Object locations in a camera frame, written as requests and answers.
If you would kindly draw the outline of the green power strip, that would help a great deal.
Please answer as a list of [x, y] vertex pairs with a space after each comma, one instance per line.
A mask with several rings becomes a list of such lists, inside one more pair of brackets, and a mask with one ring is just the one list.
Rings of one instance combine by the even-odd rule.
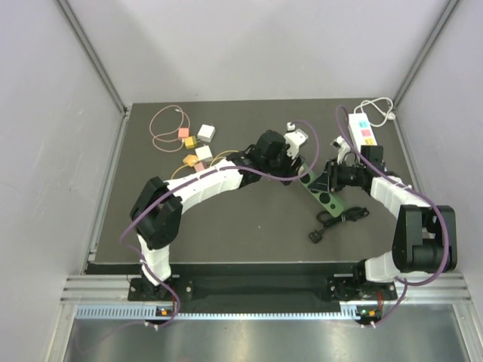
[[345, 204], [339, 195], [333, 192], [312, 192], [308, 188], [309, 184], [320, 175], [310, 171], [307, 175], [300, 179], [300, 182], [306, 188], [309, 194], [323, 206], [325, 211], [329, 212], [331, 216], [337, 217], [346, 209]]

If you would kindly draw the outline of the white square charger plug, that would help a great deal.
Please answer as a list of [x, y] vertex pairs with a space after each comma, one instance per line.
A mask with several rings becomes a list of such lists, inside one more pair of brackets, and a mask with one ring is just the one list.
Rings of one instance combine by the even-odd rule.
[[202, 163], [210, 163], [213, 160], [213, 154], [210, 146], [201, 146], [196, 148], [195, 155]]

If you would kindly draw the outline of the brown pink small charger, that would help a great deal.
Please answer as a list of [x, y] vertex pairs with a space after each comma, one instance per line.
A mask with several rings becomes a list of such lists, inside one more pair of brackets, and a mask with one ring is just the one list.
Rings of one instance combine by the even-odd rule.
[[201, 172], [205, 169], [205, 166], [203, 163], [198, 162], [197, 164], [194, 165], [194, 170], [196, 173]]

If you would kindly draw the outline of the orange small charger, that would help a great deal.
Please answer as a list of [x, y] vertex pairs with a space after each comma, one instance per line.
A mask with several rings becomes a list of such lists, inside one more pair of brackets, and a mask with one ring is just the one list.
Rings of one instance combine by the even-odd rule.
[[187, 155], [183, 159], [183, 164], [188, 167], [194, 167], [198, 163], [198, 157], [196, 155]]

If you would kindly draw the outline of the yellow charger plug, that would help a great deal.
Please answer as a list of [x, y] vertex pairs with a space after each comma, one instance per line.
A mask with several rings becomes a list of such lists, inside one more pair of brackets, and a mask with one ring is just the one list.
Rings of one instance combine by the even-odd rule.
[[191, 136], [191, 137], [185, 138], [183, 140], [183, 144], [186, 149], [195, 149], [199, 144], [199, 140], [197, 137]]

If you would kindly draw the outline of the pink charger plug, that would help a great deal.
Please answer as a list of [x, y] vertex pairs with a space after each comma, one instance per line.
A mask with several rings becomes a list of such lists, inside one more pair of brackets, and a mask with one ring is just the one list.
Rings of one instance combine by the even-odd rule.
[[183, 139], [186, 139], [187, 137], [189, 137], [190, 135], [190, 131], [189, 131], [189, 128], [188, 127], [181, 127], [179, 130], [178, 130], [178, 139], [179, 140], [183, 140]]

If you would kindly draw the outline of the white power strip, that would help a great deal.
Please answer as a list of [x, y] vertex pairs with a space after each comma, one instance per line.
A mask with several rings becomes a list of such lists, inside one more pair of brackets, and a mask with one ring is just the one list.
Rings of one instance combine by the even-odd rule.
[[353, 145], [361, 151], [362, 146], [376, 146], [377, 140], [366, 113], [349, 114], [349, 134]]

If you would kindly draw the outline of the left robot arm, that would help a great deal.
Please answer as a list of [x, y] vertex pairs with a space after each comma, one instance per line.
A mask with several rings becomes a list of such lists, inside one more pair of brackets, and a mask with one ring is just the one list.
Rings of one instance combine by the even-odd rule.
[[301, 129], [286, 134], [268, 130], [255, 144], [201, 172], [167, 181], [150, 179], [130, 212], [140, 243], [142, 291], [155, 299], [170, 293], [169, 246], [186, 211], [214, 196], [256, 183], [265, 175], [291, 183], [303, 166], [300, 149], [307, 140]]

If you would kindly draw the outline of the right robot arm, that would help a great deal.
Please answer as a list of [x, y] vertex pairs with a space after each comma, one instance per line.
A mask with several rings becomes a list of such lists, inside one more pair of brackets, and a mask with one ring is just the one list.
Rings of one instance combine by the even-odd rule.
[[456, 216], [449, 206], [433, 207], [422, 195], [386, 169], [382, 146], [362, 146], [352, 164], [350, 153], [339, 141], [337, 158], [329, 160], [320, 175], [309, 172], [302, 183], [324, 206], [316, 219], [321, 228], [309, 233], [317, 244], [323, 234], [343, 222], [355, 222], [369, 214], [366, 207], [344, 208], [335, 194], [346, 187], [359, 187], [380, 202], [396, 219], [390, 251], [363, 259], [352, 267], [349, 278], [328, 281], [332, 296], [339, 300], [367, 299], [389, 293], [403, 275], [425, 272], [433, 277], [455, 269], [457, 263]]

